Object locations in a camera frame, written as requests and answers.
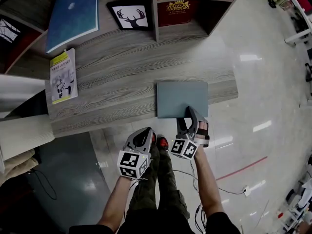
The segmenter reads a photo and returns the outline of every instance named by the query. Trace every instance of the person's arm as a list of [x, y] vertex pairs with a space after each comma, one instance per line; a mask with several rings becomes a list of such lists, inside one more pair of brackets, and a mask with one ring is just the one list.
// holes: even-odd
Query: person's arm
[[118, 230], [126, 209], [131, 180], [120, 176], [110, 195], [103, 216], [97, 223], [109, 227], [114, 233]]
[[[207, 127], [208, 124], [205, 122], [199, 123], [199, 128], [206, 130]], [[205, 136], [197, 135], [196, 137], [204, 138]], [[194, 160], [197, 168], [200, 201], [203, 205], [206, 217], [208, 218], [213, 213], [224, 212], [219, 189], [202, 145], [199, 146]]]

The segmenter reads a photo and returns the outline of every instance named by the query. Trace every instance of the person's leg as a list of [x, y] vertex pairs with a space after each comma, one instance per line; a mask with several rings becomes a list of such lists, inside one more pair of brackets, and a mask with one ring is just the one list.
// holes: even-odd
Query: person's leg
[[159, 150], [159, 167], [158, 167], [158, 183], [160, 191], [160, 210], [169, 210], [179, 212], [185, 216], [186, 219], [190, 218], [190, 213], [184, 201], [184, 196], [176, 188], [176, 177], [172, 171], [172, 163], [170, 156], [167, 152], [168, 142], [164, 137], [157, 140]]
[[127, 217], [135, 210], [156, 209], [155, 183], [158, 172], [159, 152], [154, 144], [151, 146], [150, 153], [152, 162], [141, 177], [146, 179], [140, 181], [136, 186], [129, 204]]

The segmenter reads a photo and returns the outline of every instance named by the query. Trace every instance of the book cover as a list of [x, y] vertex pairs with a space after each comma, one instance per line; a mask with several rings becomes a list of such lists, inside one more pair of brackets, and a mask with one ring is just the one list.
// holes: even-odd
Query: book cover
[[98, 0], [56, 0], [49, 23], [46, 53], [98, 29]]
[[160, 27], [189, 23], [195, 15], [198, 1], [177, 0], [158, 3], [158, 24]]
[[50, 61], [50, 85], [52, 104], [78, 96], [73, 48]]

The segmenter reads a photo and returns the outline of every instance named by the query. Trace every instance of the white tiled floor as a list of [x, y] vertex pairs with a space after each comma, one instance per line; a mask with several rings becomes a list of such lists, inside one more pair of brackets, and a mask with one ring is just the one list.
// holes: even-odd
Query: white tiled floor
[[[243, 226], [244, 233], [271, 233], [279, 227], [276, 209], [295, 183], [312, 148], [312, 109], [299, 108], [309, 94], [304, 66], [307, 53], [284, 42], [292, 33], [284, 21], [285, 12], [271, 9], [266, 0], [237, 0], [205, 43], [211, 44], [208, 50], [218, 58], [222, 58], [222, 52], [230, 57], [239, 91], [238, 99], [209, 106], [211, 145], [206, 154], [215, 177], [268, 156], [218, 181], [220, 188], [231, 192], [240, 192], [246, 185], [253, 188], [247, 198], [220, 191], [225, 211], [236, 226]], [[129, 134], [147, 126], [169, 141], [175, 138], [174, 119], [153, 118], [105, 130], [114, 162]], [[191, 171], [185, 160], [172, 157], [172, 162], [174, 169]], [[117, 176], [105, 178], [112, 188]], [[194, 214], [199, 199], [193, 180], [181, 173], [176, 173], [176, 179], [192, 216], [191, 228], [198, 233]], [[264, 216], [255, 228], [267, 202]]]

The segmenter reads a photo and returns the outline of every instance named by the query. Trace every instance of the framed picture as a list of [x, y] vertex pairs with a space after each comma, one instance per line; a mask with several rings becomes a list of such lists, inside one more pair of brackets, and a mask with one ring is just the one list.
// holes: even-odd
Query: framed picture
[[120, 0], [106, 4], [121, 30], [153, 30], [151, 7], [147, 1]]

